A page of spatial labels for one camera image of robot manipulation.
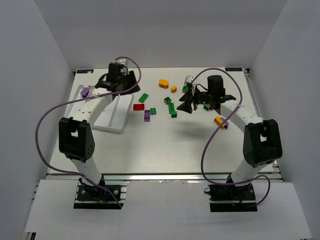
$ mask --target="red lego brick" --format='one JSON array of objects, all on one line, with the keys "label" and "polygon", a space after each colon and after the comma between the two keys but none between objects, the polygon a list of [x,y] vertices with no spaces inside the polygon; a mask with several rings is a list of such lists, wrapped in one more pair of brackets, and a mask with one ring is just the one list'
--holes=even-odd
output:
[{"label": "red lego brick", "polygon": [[145,105],[144,104],[133,104],[133,110],[135,110],[135,111],[145,110]]}]

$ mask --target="green lego brick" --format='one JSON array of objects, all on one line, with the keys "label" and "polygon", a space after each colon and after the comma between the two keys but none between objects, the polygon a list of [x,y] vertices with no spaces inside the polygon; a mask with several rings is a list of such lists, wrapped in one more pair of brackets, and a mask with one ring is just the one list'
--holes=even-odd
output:
[{"label": "green lego brick", "polygon": [[182,92],[186,93],[186,92],[188,92],[188,90],[189,90],[189,88],[187,86],[183,86]]},{"label": "green lego brick", "polygon": [[169,103],[168,108],[169,108],[169,114],[171,114],[173,111],[175,111],[175,105],[173,103]]},{"label": "green lego brick", "polygon": [[209,104],[203,105],[203,109],[209,111],[210,110],[210,105]]},{"label": "green lego brick", "polygon": [[172,111],[171,112],[171,118],[176,118],[177,117],[177,112],[176,111]]},{"label": "green lego brick", "polygon": [[164,99],[164,102],[165,102],[165,104],[170,104],[171,103],[171,99],[170,99],[170,97],[166,97],[165,99]]},{"label": "green lego brick", "polygon": [[150,108],[150,114],[156,115],[157,114],[156,108]]},{"label": "green lego brick", "polygon": [[142,94],[142,96],[139,98],[138,101],[143,104],[147,100],[148,97],[149,97],[149,95],[144,93],[144,94]]}]

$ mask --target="white table surface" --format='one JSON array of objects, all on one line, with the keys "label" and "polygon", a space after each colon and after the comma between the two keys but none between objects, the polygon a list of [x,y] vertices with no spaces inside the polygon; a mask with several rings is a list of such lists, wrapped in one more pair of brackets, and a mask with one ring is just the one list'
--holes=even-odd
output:
[{"label": "white table surface", "polygon": [[[300,240],[311,234],[292,183],[257,212],[210,212],[206,182],[130,182],[121,210],[73,209],[77,180],[41,180],[26,223],[36,240]],[[261,199],[267,183],[253,182]]]},{"label": "white table surface", "polygon": [[[155,173],[200,173],[200,160],[206,142],[217,125],[215,111],[205,111],[201,105],[192,114],[177,111],[177,118],[171,118],[164,98],[170,97],[177,108],[181,104],[182,87],[187,75],[196,76],[204,68],[142,68],[141,91],[135,93],[134,104],[143,93],[149,95],[145,109],[156,108],[150,122],[144,122],[144,111],[131,111],[122,134],[93,130],[95,141],[94,159],[98,169],[104,174],[155,174]],[[93,73],[76,74],[70,93],[74,97],[79,85],[95,85],[107,69],[94,69]],[[248,85],[241,71],[229,72],[238,82],[243,103],[249,111],[255,108]],[[198,78],[198,83],[207,86],[207,77],[222,75],[227,94],[239,100],[234,83],[224,73],[211,70]],[[159,80],[169,81],[169,88],[159,87]],[[171,93],[171,87],[177,92]],[[204,169],[207,173],[231,173],[243,159],[243,133],[230,123],[228,129],[221,129],[212,140],[205,156]],[[76,167],[55,143],[51,164],[56,168],[76,171]],[[273,172],[271,165],[262,172]]]}]

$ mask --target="purple lego brick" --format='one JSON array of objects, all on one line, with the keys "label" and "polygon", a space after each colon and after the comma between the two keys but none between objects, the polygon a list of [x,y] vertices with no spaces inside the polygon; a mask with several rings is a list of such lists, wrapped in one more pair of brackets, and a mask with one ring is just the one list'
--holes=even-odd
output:
[{"label": "purple lego brick", "polygon": [[90,87],[85,87],[84,89],[82,89],[80,94],[83,98],[86,98],[88,97],[89,92],[90,92]]},{"label": "purple lego brick", "polygon": [[225,122],[225,128],[227,129],[228,127],[229,127],[229,123],[228,123],[228,121],[226,121],[226,122]]},{"label": "purple lego brick", "polygon": [[150,122],[150,110],[144,110],[144,121]]}]

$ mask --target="black bracket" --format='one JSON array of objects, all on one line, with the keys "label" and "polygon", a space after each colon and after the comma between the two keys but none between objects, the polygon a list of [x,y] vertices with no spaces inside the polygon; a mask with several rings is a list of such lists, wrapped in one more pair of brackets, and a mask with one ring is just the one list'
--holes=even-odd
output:
[{"label": "black bracket", "polygon": [[61,118],[59,122],[59,150],[68,159],[76,159],[85,163],[95,151],[95,141],[90,124],[86,120],[77,121]]},{"label": "black bracket", "polygon": [[[105,185],[109,189],[118,201],[121,201],[121,185]],[[94,196],[90,191],[88,191],[87,185],[79,185],[76,194],[76,200],[73,204],[74,209],[120,209],[119,205],[115,202],[113,197],[109,195],[108,192],[102,192],[99,196]]]},{"label": "black bracket", "polygon": [[210,212],[257,212],[252,184],[245,186],[209,185]]},{"label": "black bracket", "polygon": [[243,156],[254,168],[281,158],[282,145],[278,123],[275,120],[249,123],[244,127]]},{"label": "black bracket", "polygon": [[195,86],[194,94],[192,93],[192,84],[187,83],[188,92],[186,92],[180,99],[183,102],[176,109],[191,114],[193,110],[197,110],[199,104],[210,104],[210,107],[220,113],[220,105],[228,100],[236,100],[232,95],[226,95],[224,88],[224,80],[221,75],[211,75],[207,77],[208,88],[206,91],[200,91],[197,84]]},{"label": "black bracket", "polygon": [[[135,72],[129,71],[125,74],[124,68],[125,66],[121,63],[111,62],[109,64],[108,73],[103,74],[94,87],[104,88],[113,93],[125,91],[131,88],[137,83]],[[138,91],[140,91],[140,87],[137,85],[131,91],[120,95],[133,94]]]}]

